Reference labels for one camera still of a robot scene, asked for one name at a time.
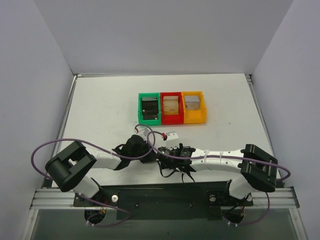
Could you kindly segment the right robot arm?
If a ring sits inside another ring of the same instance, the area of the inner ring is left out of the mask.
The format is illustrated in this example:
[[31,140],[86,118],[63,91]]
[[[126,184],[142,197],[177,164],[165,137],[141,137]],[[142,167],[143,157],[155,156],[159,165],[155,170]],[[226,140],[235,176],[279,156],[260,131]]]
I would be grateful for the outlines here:
[[252,191],[273,193],[277,185],[278,160],[254,144],[233,151],[210,151],[193,147],[158,148],[158,161],[165,168],[178,170],[188,176],[193,172],[220,171],[233,173],[224,201],[236,204]]

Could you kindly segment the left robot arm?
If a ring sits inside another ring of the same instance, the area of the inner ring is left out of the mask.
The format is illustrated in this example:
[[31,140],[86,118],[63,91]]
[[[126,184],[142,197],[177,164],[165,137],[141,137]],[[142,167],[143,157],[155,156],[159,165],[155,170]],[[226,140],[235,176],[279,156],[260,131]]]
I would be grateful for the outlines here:
[[155,161],[156,156],[146,138],[138,134],[132,135],[125,144],[113,148],[111,153],[94,147],[87,148],[75,140],[50,159],[45,170],[62,192],[73,190],[85,196],[90,205],[97,206],[102,202],[104,193],[101,186],[87,176],[90,169],[119,171],[134,160],[146,164]]

